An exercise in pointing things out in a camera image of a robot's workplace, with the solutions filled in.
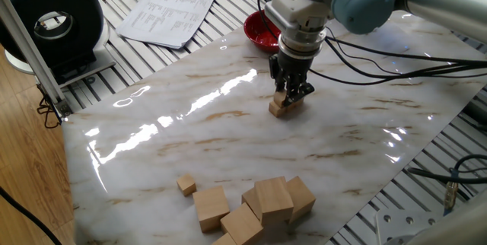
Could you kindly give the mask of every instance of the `black cable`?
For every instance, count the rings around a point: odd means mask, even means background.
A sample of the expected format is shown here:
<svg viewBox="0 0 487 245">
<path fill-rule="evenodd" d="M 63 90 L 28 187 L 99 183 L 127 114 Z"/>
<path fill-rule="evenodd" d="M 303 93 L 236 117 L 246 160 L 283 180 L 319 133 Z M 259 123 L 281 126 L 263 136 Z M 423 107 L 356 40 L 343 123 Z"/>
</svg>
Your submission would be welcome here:
<svg viewBox="0 0 487 245">
<path fill-rule="evenodd" d="M 476 179 L 466 179 L 461 177 L 447 177 L 442 175 L 437 175 L 435 173 L 430 173 L 427 170 L 416 169 L 416 168 L 408 168 L 408 172 L 413 173 L 418 176 L 431 178 L 434 180 L 440 180 L 444 182 L 454 182 L 454 183 L 463 183 L 463 184 L 484 184 L 487 183 L 487 177 L 480 177 Z"/>
<path fill-rule="evenodd" d="M 57 114 L 54 112 L 54 110 L 51 108 L 51 105 L 47 101 L 47 96 L 43 93 L 43 98 L 40 100 L 39 107 L 37 107 L 37 113 L 40 115 L 46 114 L 46 117 L 44 119 L 44 127 L 46 129 L 54 129 L 57 126 L 60 126 L 60 118 L 57 116 Z M 47 120 L 49 119 L 49 114 L 50 113 L 55 113 L 56 117 L 58 119 L 58 122 L 54 126 L 48 126 L 47 125 Z"/>
<path fill-rule="evenodd" d="M 455 167 L 454 169 L 458 171 L 458 169 L 460 168 L 460 165 L 462 165 L 463 162 L 465 161 L 468 161 L 468 160 L 471 160 L 471 159 L 483 159 L 483 160 L 487 160 L 487 155 L 484 155 L 484 154 L 470 154 L 466 157 L 462 157 L 461 159 L 459 159 L 457 161 L 457 163 L 455 164 Z"/>
<path fill-rule="evenodd" d="M 331 81 L 336 81 L 336 82 L 339 82 L 339 83 L 350 84 L 350 85 L 376 85 L 376 84 L 381 84 L 381 83 L 390 81 L 389 79 L 384 79 L 384 80 L 381 80 L 381 81 L 364 82 L 364 83 L 362 83 L 362 82 L 352 82 L 352 81 L 343 81 L 343 80 L 340 80 L 338 78 L 332 78 L 332 77 L 329 77 L 327 75 L 323 75 L 323 74 L 321 74 L 319 72 L 314 71 L 313 69 L 310 69 L 310 72 L 311 73 L 314 73 L 315 75 L 319 75 L 322 78 L 327 78 L 327 79 L 329 79 Z"/>
<path fill-rule="evenodd" d="M 52 231 L 42 222 L 39 218 L 36 218 L 35 215 L 32 215 L 26 208 L 20 205 L 18 202 L 15 201 L 1 186 L 0 186 L 0 196 L 4 198 L 12 207 L 16 208 L 22 215 L 29 218 L 37 227 L 40 228 L 46 234 L 49 239 L 55 245 L 62 245 L 59 239 L 52 233 Z"/>
<path fill-rule="evenodd" d="M 329 38 L 326 38 L 325 42 L 333 50 L 333 52 L 335 52 L 335 54 L 340 58 L 340 60 L 342 60 L 342 62 L 345 63 L 345 65 L 347 65 L 349 68 L 351 68 L 355 72 L 357 72 L 361 75 L 364 75 L 366 77 L 369 77 L 369 78 L 391 78 L 391 80 L 393 80 L 393 79 L 400 79 L 400 78 L 431 77 L 431 76 L 434 76 L 434 74 L 447 74 L 447 73 L 466 71 L 466 70 L 472 70 L 472 69 L 478 68 L 475 66 L 466 66 L 466 65 L 442 65 L 442 66 L 424 68 L 424 69 L 420 69 L 420 70 L 416 70 L 413 72 L 408 72 L 408 73 L 400 74 L 400 75 L 376 75 L 376 74 L 364 72 L 361 69 L 356 68 L 351 63 L 349 63 L 342 56 L 342 54 L 339 53 L 339 51 L 334 47 L 334 45 L 329 41 Z"/>
<path fill-rule="evenodd" d="M 260 18 L 262 18 L 262 22 L 264 23 L 264 26 L 271 33 L 271 35 L 275 38 L 275 40 L 278 40 L 277 36 L 274 34 L 274 32 L 272 32 L 271 28 L 267 24 L 266 19 L 264 18 L 264 13 L 262 12 L 262 9 L 260 8 L 260 0 L 257 0 L 257 8 L 259 9 Z"/>
<path fill-rule="evenodd" d="M 334 40 L 336 40 L 336 37 L 335 37 L 335 34 L 333 33 L 333 31 L 329 28 L 329 27 L 326 27 L 326 29 L 328 29 L 328 31 L 332 34 L 332 37 Z M 347 54 L 342 46 L 340 45 L 339 42 L 336 42 L 336 44 L 338 45 L 338 47 L 340 48 L 340 51 L 342 51 L 343 55 L 349 57 L 350 59 L 361 59 L 361 60 L 365 60 L 365 61 L 368 61 L 368 62 L 372 62 L 375 64 L 375 66 L 377 66 L 382 72 L 386 72 L 386 73 L 389 73 L 389 74 L 393 74 L 393 75 L 399 75 L 400 73 L 395 73 L 395 72 L 392 72 L 392 71 L 387 71 L 386 69 L 380 67 L 380 65 L 378 63 L 376 63 L 373 59 L 367 59 L 367 58 L 363 58 L 363 57 L 357 57 L 357 56 L 350 56 L 349 54 Z"/>
<path fill-rule="evenodd" d="M 445 76 L 445 75 L 435 75 L 433 78 L 477 78 L 486 76 L 487 73 L 477 74 L 477 75 L 464 75 L 464 76 Z"/>
<path fill-rule="evenodd" d="M 472 169 L 472 170 L 457 170 L 458 173 L 475 173 L 480 170 L 487 170 L 487 167 L 484 168 L 477 168 L 477 169 Z"/>
<path fill-rule="evenodd" d="M 422 59 L 422 60 L 427 60 L 427 61 L 433 61 L 433 62 L 455 62 L 455 63 L 463 63 L 463 64 L 487 64 L 487 61 L 478 61 L 478 60 L 468 60 L 468 59 L 448 59 L 448 58 L 438 58 L 438 57 L 430 57 L 430 56 L 418 56 L 418 55 L 406 55 L 406 54 L 396 54 L 392 52 L 384 52 L 384 51 L 379 51 L 375 49 L 370 49 L 367 47 L 359 46 L 353 43 L 348 43 L 343 40 L 338 40 L 338 39 L 333 39 L 331 37 L 327 37 L 329 40 L 336 41 L 337 43 L 345 44 L 347 46 L 351 46 L 357 49 L 361 49 L 370 53 L 376 53 L 379 55 L 383 56 L 392 56 L 392 57 L 397 57 L 397 58 L 404 58 L 404 59 Z"/>
</svg>

